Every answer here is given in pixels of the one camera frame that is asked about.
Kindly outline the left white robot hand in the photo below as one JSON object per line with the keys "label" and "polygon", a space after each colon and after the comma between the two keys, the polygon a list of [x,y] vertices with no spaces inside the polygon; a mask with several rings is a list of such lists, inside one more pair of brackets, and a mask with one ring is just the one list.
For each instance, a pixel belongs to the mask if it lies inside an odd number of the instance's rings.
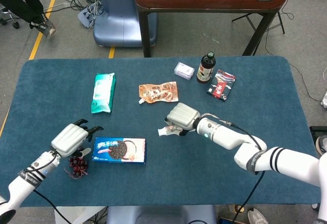
{"label": "left white robot hand", "polygon": [[83,124],[86,119],[79,119],[67,125],[52,141],[51,147],[62,157],[67,158],[74,154],[82,143],[88,139],[90,142],[95,132],[103,130],[101,126],[88,128]]}

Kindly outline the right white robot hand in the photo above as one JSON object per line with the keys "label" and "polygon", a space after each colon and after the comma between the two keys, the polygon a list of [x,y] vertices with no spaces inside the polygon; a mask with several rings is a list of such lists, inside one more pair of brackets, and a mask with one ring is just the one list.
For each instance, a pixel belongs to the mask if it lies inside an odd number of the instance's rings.
{"label": "right white robot hand", "polygon": [[201,114],[194,108],[179,102],[165,117],[165,122],[172,126],[172,131],[178,136],[185,136],[196,130]]}

